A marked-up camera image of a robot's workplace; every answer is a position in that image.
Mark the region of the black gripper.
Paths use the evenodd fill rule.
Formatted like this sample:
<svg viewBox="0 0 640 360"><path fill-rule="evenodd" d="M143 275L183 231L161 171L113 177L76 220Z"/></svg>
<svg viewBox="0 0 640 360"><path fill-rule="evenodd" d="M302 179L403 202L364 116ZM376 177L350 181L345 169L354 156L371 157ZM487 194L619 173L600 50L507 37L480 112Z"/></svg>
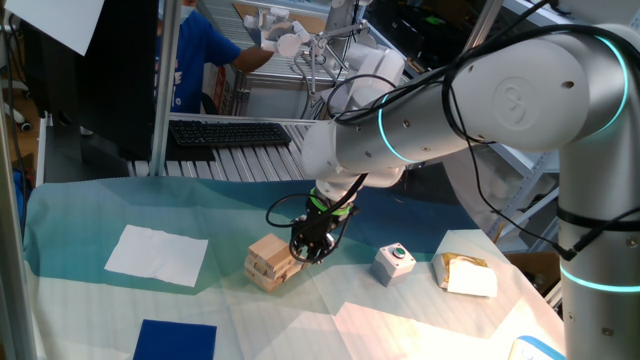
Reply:
<svg viewBox="0 0 640 360"><path fill-rule="evenodd" d="M290 255L294 259L303 259L302 250L307 247L311 263L321 263L338 243L332 232L340 226L345 227L350 217L358 212L357 206L348 205L322 218L323 211L308 202L306 213L294 220L294 231L291 232L289 241Z"/></svg>

